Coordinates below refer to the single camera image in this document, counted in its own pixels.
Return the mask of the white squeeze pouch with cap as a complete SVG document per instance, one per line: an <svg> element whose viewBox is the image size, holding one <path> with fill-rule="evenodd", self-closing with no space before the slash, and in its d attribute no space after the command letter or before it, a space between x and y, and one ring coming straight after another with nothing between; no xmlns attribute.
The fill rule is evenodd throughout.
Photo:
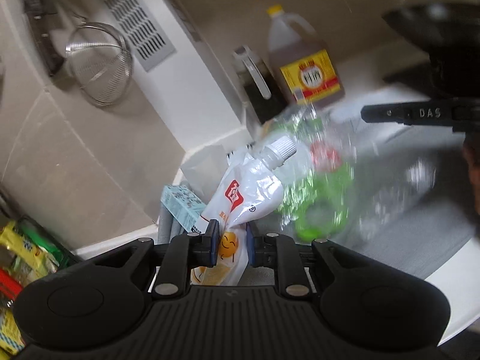
<svg viewBox="0 0 480 360"><path fill-rule="evenodd" d="M224 173L208 205L191 230L205 233L210 220L220 227L214 267L196 267L197 285L235 286L248 264L247 223L272 213L283 200L284 189L273 171L296 153L287 135L267 144L256 155L238 154Z"/></svg>

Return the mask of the clear plastic bag green contents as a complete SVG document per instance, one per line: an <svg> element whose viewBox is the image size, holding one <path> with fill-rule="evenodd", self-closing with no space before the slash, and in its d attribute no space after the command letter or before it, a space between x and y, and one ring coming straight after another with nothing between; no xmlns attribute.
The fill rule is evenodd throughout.
<svg viewBox="0 0 480 360"><path fill-rule="evenodd" d="M301 244L331 237L365 243L435 185L435 161L400 147L400 134L384 125L292 106L267 122L255 149L282 135L297 152L274 172L285 191L272 221Z"/></svg>

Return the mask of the light blue small carton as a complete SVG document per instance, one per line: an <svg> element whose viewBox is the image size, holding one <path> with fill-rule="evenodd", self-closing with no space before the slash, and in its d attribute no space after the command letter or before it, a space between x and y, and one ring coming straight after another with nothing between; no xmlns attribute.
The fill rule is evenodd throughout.
<svg viewBox="0 0 480 360"><path fill-rule="evenodd" d="M166 185L161 203L187 232L191 232L206 204L184 185Z"/></svg>

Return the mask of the grey fabric mat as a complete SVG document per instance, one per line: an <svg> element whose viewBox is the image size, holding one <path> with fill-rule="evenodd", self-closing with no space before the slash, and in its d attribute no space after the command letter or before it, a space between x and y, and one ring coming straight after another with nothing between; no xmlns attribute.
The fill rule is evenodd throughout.
<svg viewBox="0 0 480 360"><path fill-rule="evenodd" d="M388 223L371 240L348 244L333 237L327 239L408 273L427 277L470 238L479 218L469 198L470 183L461 155L463 139L445 127L374 125L384 125L389 132L399 133L400 147L422 150L429 155L435 161L435 185L412 209ZM256 150L258 143L233 154L229 166L237 155L257 155L264 148ZM290 236L272 221L275 211L251 222L264 234Z"/></svg>

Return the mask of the cooking wine jug yellow label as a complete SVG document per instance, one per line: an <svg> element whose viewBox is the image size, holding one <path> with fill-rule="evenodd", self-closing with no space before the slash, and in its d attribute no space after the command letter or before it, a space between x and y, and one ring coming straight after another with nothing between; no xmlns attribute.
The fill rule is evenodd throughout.
<svg viewBox="0 0 480 360"><path fill-rule="evenodd" d="M343 98L338 70L315 28L280 5L270 7L267 14L269 65L289 101L323 108Z"/></svg>

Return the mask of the yellow green snack bag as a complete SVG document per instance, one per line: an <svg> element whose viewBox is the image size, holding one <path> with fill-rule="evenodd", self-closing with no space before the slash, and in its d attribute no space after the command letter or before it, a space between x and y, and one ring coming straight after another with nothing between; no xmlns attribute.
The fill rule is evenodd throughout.
<svg viewBox="0 0 480 360"><path fill-rule="evenodd" d="M13 304L30 283L78 263L79 259L27 216L1 221L1 358L24 348Z"/></svg>

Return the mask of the steel mesh strainer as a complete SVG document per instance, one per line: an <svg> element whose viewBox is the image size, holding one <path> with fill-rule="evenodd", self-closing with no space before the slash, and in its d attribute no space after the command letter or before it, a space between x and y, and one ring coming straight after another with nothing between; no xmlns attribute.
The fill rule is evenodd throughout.
<svg viewBox="0 0 480 360"><path fill-rule="evenodd" d="M128 91L134 61L124 35L110 24L85 22L65 48L66 69L89 102L113 107Z"/></svg>

